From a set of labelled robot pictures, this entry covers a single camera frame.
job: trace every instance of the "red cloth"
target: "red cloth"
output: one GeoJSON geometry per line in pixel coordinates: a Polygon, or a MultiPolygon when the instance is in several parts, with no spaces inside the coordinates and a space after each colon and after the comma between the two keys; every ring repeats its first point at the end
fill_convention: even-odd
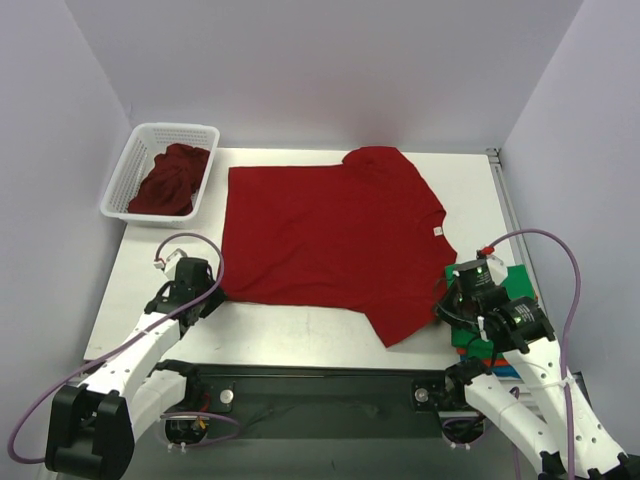
{"type": "Polygon", "coordinates": [[[129,202],[129,213],[188,215],[191,196],[200,188],[209,150],[174,143],[166,153],[156,155],[155,166],[140,184],[138,195],[129,202]]]}
{"type": "Polygon", "coordinates": [[[434,286],[456,259],[434,231],[444,217],[395,148],[328,167],[232,168],[222,288],[236,301],[362,312],[393,345],[434,319],[434,286]]]}

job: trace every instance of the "white wall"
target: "white wall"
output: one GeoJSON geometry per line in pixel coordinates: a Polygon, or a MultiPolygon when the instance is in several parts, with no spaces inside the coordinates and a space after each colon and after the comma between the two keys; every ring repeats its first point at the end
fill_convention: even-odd
{"type": "Polygon", "coordinates": [[[67,0],[133,123],[224,146],[501,146],[581,1],[67,0]]]}
{"type": "MultiPolygon", "coordinates": [[[[640,3],[585,1],[502,151],[523,226],[575,250],[583,296],[570,358],[596,412],[640,453],[640,3]]],[[[571,300],[568,261],[531,239],[556,326],[571,300]]]]}
{"type": "MultiPolygon", "coordinates": [[[[128,120],[63,1],[0,7],[2,445],[28,403],[77,366],[122,226],[98,203],[128,120]]],[[[41,456],[43,409],[18,442],[41,456]]],[[[0,478],[34,478],[0,453],[0,478]]]]}

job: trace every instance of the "screw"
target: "screw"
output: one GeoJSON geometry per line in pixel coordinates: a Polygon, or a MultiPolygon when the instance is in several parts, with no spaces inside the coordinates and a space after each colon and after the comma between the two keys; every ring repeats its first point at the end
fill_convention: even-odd
{"type": "Polygon", "coordinates": [[[229,405],[233,401],[233,392],[228,388],[220,392],[220,401],[225,405],[229,405]]]}
{"type": "Polygon", "coordinates": [[[426,388],[419,388],[415,391],[414,396],[416,400],[420,403],[424,403],[429,400],[429,392],[427,392],[426,388]]]}

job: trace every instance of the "red t-shirt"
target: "red t-shirt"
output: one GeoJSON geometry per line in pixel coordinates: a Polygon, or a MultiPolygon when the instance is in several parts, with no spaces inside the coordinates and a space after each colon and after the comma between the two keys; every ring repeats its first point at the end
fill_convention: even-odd
{"type": "Polygon", "coordinates": [[[362,312],[390,346],[434,319],[434,286],[456,259],[445,215],[391,147],[328,167],[231,168],[222,288],[240,302],[362,312]]]}

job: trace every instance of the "red connector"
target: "red connector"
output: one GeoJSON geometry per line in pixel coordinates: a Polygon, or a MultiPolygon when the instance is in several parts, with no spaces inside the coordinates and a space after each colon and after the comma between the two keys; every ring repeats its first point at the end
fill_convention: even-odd
{"type": "Polygon", "coordinates": [[[496,249],[493,248],[493,247],[484,247],[484,248],[479,250],[479,253],[486,257],[487,255],[491,255],[495,251],[496,251],[496,249]]]}

